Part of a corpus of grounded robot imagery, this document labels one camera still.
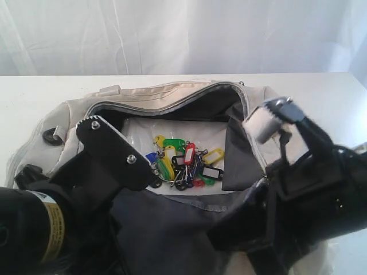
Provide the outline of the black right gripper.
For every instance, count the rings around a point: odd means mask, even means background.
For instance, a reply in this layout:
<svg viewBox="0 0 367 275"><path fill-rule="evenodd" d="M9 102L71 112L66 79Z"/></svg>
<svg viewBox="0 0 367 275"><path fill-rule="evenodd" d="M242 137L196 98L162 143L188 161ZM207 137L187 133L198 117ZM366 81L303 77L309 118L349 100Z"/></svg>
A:
<svg viewBox="0 0 367 275"><path fill-rule="evenodd" d="M217 250L245 252L256 274L287 274L322 241L366 228L366 153L277 170L208 230Z"/></svg>

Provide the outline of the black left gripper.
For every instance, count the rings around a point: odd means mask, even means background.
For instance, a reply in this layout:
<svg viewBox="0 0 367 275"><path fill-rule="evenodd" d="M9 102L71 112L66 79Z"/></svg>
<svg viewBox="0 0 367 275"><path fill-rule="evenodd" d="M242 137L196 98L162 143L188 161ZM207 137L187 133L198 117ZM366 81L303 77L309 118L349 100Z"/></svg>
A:
<svg viewBox="0 0 367 275"><path fill-rule="evenodd" d="M113 201L123 190L142 191L156 179L150 162L135 153L108 157L107 164L81 152L63 165L50 182L61 187L60 200L66 220L68 264L63 274L130 274L117 232L121 228L111 214ZM19 189L47 180L39 166L27 164L15 177Z"/></svg>

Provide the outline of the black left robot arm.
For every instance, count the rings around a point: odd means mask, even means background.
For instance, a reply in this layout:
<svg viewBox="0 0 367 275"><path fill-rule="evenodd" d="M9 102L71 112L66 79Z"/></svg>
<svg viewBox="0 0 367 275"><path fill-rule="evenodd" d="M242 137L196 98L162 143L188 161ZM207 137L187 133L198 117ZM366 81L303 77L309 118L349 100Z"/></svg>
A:
<svg viewBox="0 0 367 275"><path fill-rule="evenodd" d="M50 178L27 165L19 188L1 188L1 273L126 274L113 201L155 179L148 162L107 168L86 153Z"/></svg>

